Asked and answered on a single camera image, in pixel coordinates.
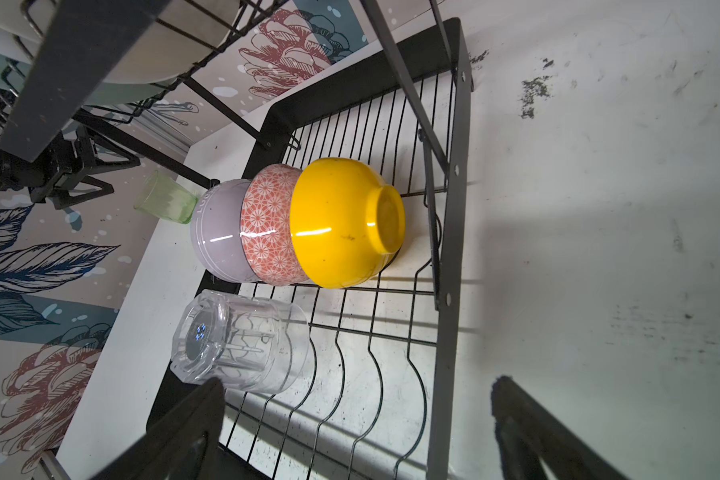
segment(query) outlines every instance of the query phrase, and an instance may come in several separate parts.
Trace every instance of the white table surface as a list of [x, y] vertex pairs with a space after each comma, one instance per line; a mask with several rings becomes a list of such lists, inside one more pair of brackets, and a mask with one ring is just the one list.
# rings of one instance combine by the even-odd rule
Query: white table surface
[[[632, 478], [720, 478], [720, 0], [446, 0], [442, 15], [489, 50], [473, 65], [452, 476], [500, 477], [489, 395], [510, 374]], [[521, 82], [541, 75], [552, 97], [522, 119]], [[238, 178], [252, 144], [230, 125], [186, 164]], [[73, 480], [144, 434], [202, 273], [186, 226], [159, 222], [59, 451]]]

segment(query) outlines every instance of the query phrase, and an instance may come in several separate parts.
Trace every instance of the transparent container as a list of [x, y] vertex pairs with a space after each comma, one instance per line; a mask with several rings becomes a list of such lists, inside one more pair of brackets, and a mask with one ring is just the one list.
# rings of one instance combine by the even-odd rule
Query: transparent container
[[301, 375], [309, 327], [293, 303], [203, 290], [173, 335], [171, 371], [184, 383], [274, 395]]
[[144, 188], [136, 198], [134, 208], [157, 218], [188, 224], [196, 204], [196, 196], [171, 177], [155, 170], [144, 181]]

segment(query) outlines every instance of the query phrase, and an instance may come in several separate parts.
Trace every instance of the green cup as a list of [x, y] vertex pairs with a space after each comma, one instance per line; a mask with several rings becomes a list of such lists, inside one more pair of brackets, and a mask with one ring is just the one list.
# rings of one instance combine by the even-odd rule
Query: green cup
[[134, 208], [144, 213], [179, 224], [188, 224], [197, 204], [197, 197], [167, 175], [155, 170], [144, 182], [144, 189]]

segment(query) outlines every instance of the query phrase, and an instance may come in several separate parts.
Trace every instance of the metal mesh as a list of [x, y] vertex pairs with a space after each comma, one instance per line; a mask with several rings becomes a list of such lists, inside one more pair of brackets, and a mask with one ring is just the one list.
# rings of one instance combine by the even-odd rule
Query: metal mesh
[[[448, 151], [451, 73], [416, 85]], [[303, 379], [276, 396], [227, 393], [222, 445], [270, 477], [424, 477], [438, 316], [417, 129], [403, 92], [389, 91], [296, 129], [302, 148], [283, 155], [298, 168], [324, 157], [369, 164], [404, 197], [407, 231], [393, 262], [359, 286], [241, 285], [241, 295], [295, 302], [310, 316]], [[435, 186], [442, 216], [442, 172]]]

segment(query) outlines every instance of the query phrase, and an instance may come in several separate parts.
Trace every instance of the white flower pattern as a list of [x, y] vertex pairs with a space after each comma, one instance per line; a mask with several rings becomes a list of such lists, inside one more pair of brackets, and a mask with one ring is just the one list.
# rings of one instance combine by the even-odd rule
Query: white flower pattern
[[253, 272], [270, 285], [308, 279], [298, 264], [290, 231], [291, 196], [301, 172], [284, 164], [269, 165], [253, 179], [242, 202], [242, 249]]

